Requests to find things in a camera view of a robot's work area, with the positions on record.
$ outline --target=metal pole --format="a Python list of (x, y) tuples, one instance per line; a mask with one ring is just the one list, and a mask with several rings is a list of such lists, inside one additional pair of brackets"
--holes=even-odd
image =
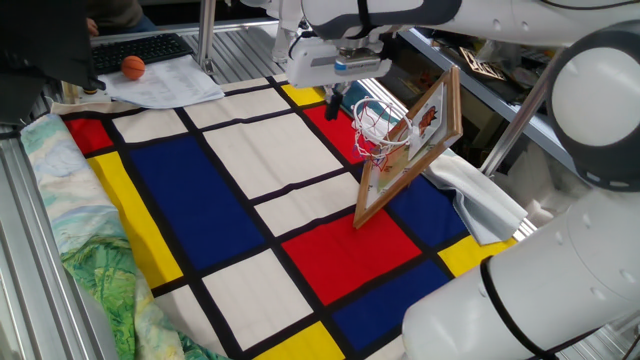
[(200, 32), (198, 35), (198, 64), (208, 75), (213, 75), (213, 22), (216, 0), (202, 0), (200, 5)]
[(513, 145), (515, 145), (520, 135), (522, 135), (522, 132), (529, 124), (529, 121), (531, 121), (531, 118), (536, 114), (538, 108), (540, 108), (540, 105), (542, 105), (547, 91), (549, 91), (549, 73), (560, 57), (562, 51), (563, 49), (559, 49), (556, 52), (551, 62), (549, 62), (549, 65), (547, 65), (547, 68), (544, 69), (542, 75), (540, 75), (540, 79), (536, 82), (536, 85), (529, 93), (529, 96), (527, 96), (522, 103), (522, 107), (520, 107), (520, 110), (496, 143), (496, 146), (491, 150), (491, 153), (484, 163), (482, 163), (480, 171), (486, 176), (493, 175)]

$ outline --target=yellow rectangle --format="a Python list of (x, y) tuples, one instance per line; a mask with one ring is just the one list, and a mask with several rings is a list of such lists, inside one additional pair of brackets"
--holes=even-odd
[(516, 243), (515, 240), (509, 239), (499, 243), (480, 246), (472, 236), (467, 236), (440, 251), (438, 255), (440, 255), (445, 264), (447, 264), (451, 273), (455, 277), (458, 277), (480, 265), (480, 262), (484, 260), (484, 258), (497, 255)]
[(342, 360), (344, 354), (321, 322), (293, 335), (256, 360)]
[(120, 155), (112, 152), (87, 161), (118, 208), (133, 257), (149, 287), (153, 289), (181, 277), (182, 271), (124, 169)]
[(284, 85), (282, 90), (284, 90), (298, 106), (317, 104), (324, 101), (324, 94), (318, 88), (296, 89), (291, 85)]

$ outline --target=basketball net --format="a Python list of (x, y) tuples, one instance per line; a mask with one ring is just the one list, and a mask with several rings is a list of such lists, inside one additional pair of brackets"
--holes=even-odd
[[(370, 106), (376, 103), (382, 107), (379, 114)], [(362, 158), (373, 161), (376, 166), (384, 163), (391, 152), (408, 145), (411, 138), (411, 120), (405, 115), (400, 121), (406, 122), (406, 128), (396, 139), (388, 138), (387, 135), (395, 126), (391, 122), (394, 106), (397, 105), (392, 102), (365, 97), (352, 107), (353, 127), (356, 130), (354, 151)]]

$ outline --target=red square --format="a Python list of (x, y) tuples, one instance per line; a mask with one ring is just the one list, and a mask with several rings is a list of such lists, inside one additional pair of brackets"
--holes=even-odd
[(384, 210), (359, 230), (351, 214), (282, 246), (325, 305), (420, 254)]
[(340, 110), (336, 120), (327, 120), (324, 118), (326, 108), (326, 105), (318, 106), (307, 109), (304, 113), (351, 164), (362, 162), (364, 159), (354, 149), (356, 131), (351, 126), (353, 119)]
[(83, 155), (113, 146), (100, 120), (76, 119), (65, 124)]

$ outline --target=white square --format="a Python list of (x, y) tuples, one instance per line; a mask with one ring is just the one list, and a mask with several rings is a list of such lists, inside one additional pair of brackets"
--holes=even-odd
[(226, 356), (218, 336), (188, 286), (159, 296), (155, 300), (177, 330), (182, 331), (198, 345)]
[(312, 313), (271, 250), (203, 281), (243, 350)]
[(125, 142), (137, 143), (187, 132), (174, 110), (147, 110), (113, 119)]
[(249, 199), (342, 167), (296, 114), (204, 133)]
[(194, 124), (201, 129), (234, 119), (249, 119), (291, 109), (274, 89), (225, 96), (184, 108)]
[(366, 360), (401, 360), (402, 355), (404, 355), (404, 345), (402, 344), (402, 336), (398, 336)]
[(331, 215), (356, 203), (360, 184), (351, 174), (294, 190), (256, 206), (274, 236)]

